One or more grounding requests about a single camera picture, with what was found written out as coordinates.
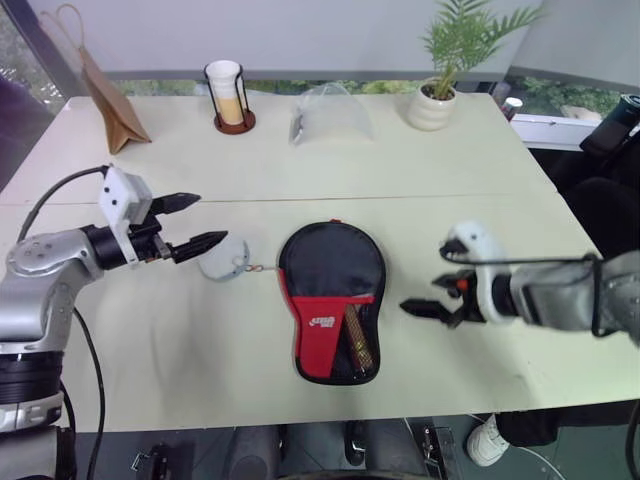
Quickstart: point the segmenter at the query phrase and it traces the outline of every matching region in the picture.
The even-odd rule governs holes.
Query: sneaker
[[[479,467],[488,467],[496,463],[509,448],[498,431],[496,416],[491,415],[486,423],[476,427],[467,438],[467,454]]]

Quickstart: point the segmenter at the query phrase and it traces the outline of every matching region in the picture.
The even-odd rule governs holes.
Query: black cable
[[[69,429],[73,432],[73,436],[76,435],[76,414],[73,411],[73,404],[71,403],[71,397],[69,397],[69,392],[60,380],[60,390],[62,390],[62,395],[64,398],[64,408],[67,410],[67,417],[69,418]]]
[[[71,397],[69,396],[69,392],[67,392],[67,388],[64,386],[64,382],[60,380],[60,390],[62,390],[62,395],[64,399],[64,408],[67,410],[67,417],[69,419],[69,429],[73,434],[73,445],[76,443],[76,414],[73,411],[73,404],[71,403]],[[71,473],[70,480],[76,480],[76,476],[78,474],[78,469],[75,461],[73,462],[73,472]]]
[[[627,467],[629,467],[629,473],[633,480],[640,480],[640,472],[638,472],[638,465],[636,464],[635,454],[635,440],[636,430],[638,429],[638,421],[640,420],[640,400],[636,402],[636,406],[633,407],[631,412],[631,418],[629,419],[629,427],[627,428],[627,438],[624,444],[624,453],[627,458]]]
[[[440,249],[440,257],[449,263],[455,263],[457,265],[517,265],[524,263],[585,263],[591,262],[590,256],[585,257],[547,257],[547,258],[509,258],[509,259],[496,259],[496,260],[462,260],[459,258],[450,257],[446,249],[443,247]]]
[[[105,417],[104,383],[102,381],[102,370],[100,369],[100,361],[98,360],[98,354],[96,353],[96,348],[93,345],[93,340],[91,339],[91,333],[89,332],[87,323],[84,321],[84,318],[82,317],[78,309],[75,307],[73,309],[73,314],[78,319],[78,322],[80,322],[80,327],[82,327],[82,333],[84,333],[84,337],[87,339],[87,345],[89,347],[89,352],[91,353],[91,359],[93,360],[93,365],[96,369],[96,378],[98,380],[100,417],[98,419],[98,433],[96,434],[96,439],[93,442],[93,449],[91,450],[91,456],[89,457],[89,468],[87,469],[87,480],[92,480],[95,475],[96,463],[98,462],[98,453],[100,451],[100,444],[102,443],[102,433],[104,431],[104,417]]]
[[[22,228],[20,229],[20,234],[18,235],[18,242],[21,242],[22,240],[24,240],[26,238],[27,232],[29,231],[29,229],[33,225],[33,222],[35,221],[36,217],[40,213],[40,209],[42,208],[42,206],[60,188],[62,188],[67,183],[69,183],[69,182],[71,182],[71,181],[73,181],[73,180],[75,180],[77,178],[84,177],[86,175],[92,175],[94,173],[101,173],[102,176],[104,177],[104,176],[107,175],[107,171],[108,170],[109,170],[109,166],[107,166],[107,165],[101,165],[99,167],[88,168],[86,170],[80,170],[79,172],[72,173],[71,175],[63,178],[58,183],[56,183],[54,186],[52,186],[49,190],[47,190],[45,192],[44,195],[42,195],[42,197],[40,197],[40,199],[34,205],[33,209],[27,215],[27,218],[25,219],[24,223],[22,224]],[[98,460],[98,453],[99,453],[99,450],[100,450],[100,444],[102,443],[102,434],[103,434],[103,431],[104,431],[104,417],[105,417],[104,384],[103,384],[103,381],[102,381],[102,370],[100,368],[100,361],[98,360],[98,355],[97,355],[96,349],[95,349],[95,347],[93,345],[93,340],[91,339],[91,334],[89,332],[89,328],[87,327],[87,324],[84,321],[84,318],[82,317],[82,315],[80,314],[80,312],[78,311],[77,308],[74,307],[73,313],[76,316],[76,318],[78,319],[78,322],[80,323],[80,327],[82,328],[82,332],[84,333],[84,336],[85,336],[85,338],[87,340],[87,346],[89,347],[89,352],[91,353],[91,359],[93,360],[93,366],[94,366],[94,368],[96,370],[96,378],[97,378],[97,381],[98,381],[98,395],[99,395],[99,400],[100,400],[100,414],[99,414],[99,419],[98,419],[98,433],[97,433],[96,439],[95,439],[95,441],[93,443],[93,449],[91,450],[91,457],[89,459],[89,468],[87,469],[87,480],[93,480],[93,477],[95,475],[96,463],[97,463],[97,460]],[[67,392],[67,390],[66,390],[64,384],[62,383],[62,381],[60,382],[60,389],[61,389],[61,391],[63,393],[64,406],[65,406],[65,409],[67,410],[67,416],[69,417],[69,427],[73,431],[74,439],[75,439],[75,432],[76,432],[75,412],[73,411],[73,405],[71,404],[71,397],[69,397],[69,393]]]
[[[18,242],[21,242],[22,240],[25,239],[25,237],[27,236],[27,232],[31,228],[31,225],[33,225],[33,221],[38,216],[38,213],[40,213],[40,209],[42,208],[42,206],[46,203],[47,200],[49,200],[49,198],[51,198],[51,196],[54,193],[60,190],[61,187],[63,187],[70,181],[75,180],[76,178],[84,177],[85,175],[101,173],[103,176],[105,176],[107,174],[107,170],[109,170],[109,167],[107,165],[101,165],[99,167],[80,170],[79,172],[72,173],[68,177],[63,178],[58,183],[56,183],[53,187],[47,190],[45,194],[42,197],[40,197],[40,200],[38,200],[36,204],[33,206],[33,210],[31,210],[27,215],[27,218],[25,219],[24,223],[22,224],[22,228],[20,229],[20,234],[18,235]]]

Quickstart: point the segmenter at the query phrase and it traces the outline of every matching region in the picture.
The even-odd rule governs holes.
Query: clear plastic bag
[[[374,139],[364,107],[339,83],[325,83],[298,97],[289,142],[300,145],[326,139]]]

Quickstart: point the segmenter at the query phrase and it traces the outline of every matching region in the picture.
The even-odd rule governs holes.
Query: robotic arm
[[[65,478],[61,472],[72,471],[70,432],[50,425],[61,415],[62,357],[76,296],[105,270],[160,258],[180,263],[217,245],[227,232],[178,246],[160,238],[156,216],[199,199],[153,199],[140,177],[111,167],[100,197],[108,227],[36,235],[9,252],[0,283],[0,477]]]
[[[601,261],[595,257],[524,264],[514,272],[498,241],[478,222],[464,222],[449,232],[440,253],[469,267],[445,274],[433,284],[461,298],[455,312],[440,302],[408,299],[406,312],[442,321],[451,328],[462,321],[526,323],[557,330],[591,330],[602,337],[627,332],[640,346],[640,251]]]

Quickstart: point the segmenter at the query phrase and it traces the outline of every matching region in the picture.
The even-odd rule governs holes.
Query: potted plant
[[[510,16],[498,17],[488,7],[490,0],[446,0],[422,37],[433,57],[437,76],[425,81],[409,105],[407,119],[420,130],[438,130],[447,125],[456,103],[453,88],[460,73],[468,72],[494,55],[500,39],[540,18],[540,8],[517,8]]]

